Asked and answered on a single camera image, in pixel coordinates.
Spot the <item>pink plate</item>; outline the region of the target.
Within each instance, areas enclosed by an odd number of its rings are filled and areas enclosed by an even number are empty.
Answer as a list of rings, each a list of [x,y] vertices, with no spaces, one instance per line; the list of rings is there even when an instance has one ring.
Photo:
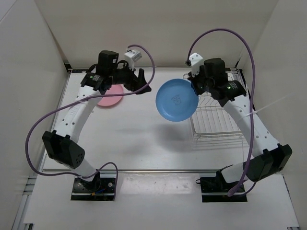
[[[123,94],[124,90],[122,85],[112,85],[109,90],[107,90],[106,94]],[[112,97],[103,97],[98,103],[99,107],[111,107],[120,102],[123,96],[112,96]]]

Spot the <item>blue plate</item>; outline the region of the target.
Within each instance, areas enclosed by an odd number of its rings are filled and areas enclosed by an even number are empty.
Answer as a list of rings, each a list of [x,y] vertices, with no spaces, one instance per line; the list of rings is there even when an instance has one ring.
[[[184,79],[172,79],[158,90],[155,105],[166,120],[181,122],[190,118],[198,107],[199,97],[191,83]]]

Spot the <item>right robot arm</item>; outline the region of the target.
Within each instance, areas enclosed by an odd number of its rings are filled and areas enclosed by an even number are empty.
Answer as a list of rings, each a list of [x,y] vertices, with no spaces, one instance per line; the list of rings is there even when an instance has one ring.
[[[245,180],[257,182],[283,170],[292,155],[291,147],[280,144],[268,131],[253,110],[245,87],[237,80],[229,80],[224,61],[204,60],[194,53],[187,64],[191,67],[188,80],[195,93],[209,93],[232,117],[251,149],[245,162],[216,172],[217,189],[232,192],[234,186]]]

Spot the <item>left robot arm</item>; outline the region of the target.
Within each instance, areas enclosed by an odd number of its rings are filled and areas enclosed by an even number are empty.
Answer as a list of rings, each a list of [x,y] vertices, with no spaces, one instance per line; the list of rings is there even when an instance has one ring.
[[[90,113],[100,101],[98,96],[105,95],[113,85],[123,85],[137,94],[151,91],[146,85],[144,70],[139,69],[137,75],[134,73],[134,64],[142,57],[141,53],[129,49],[123,60],[118,57],[119,54],[113,51],[99,53],[98,63],[88,69],[81,81],[75,97],[77,104],[69,107],[53,131],[46,131],[42,136],[48,156],[79,175],[81,184],[90,192],[99,190],[100,175],[85,160],[85,151],[78,145],[78,140]]]

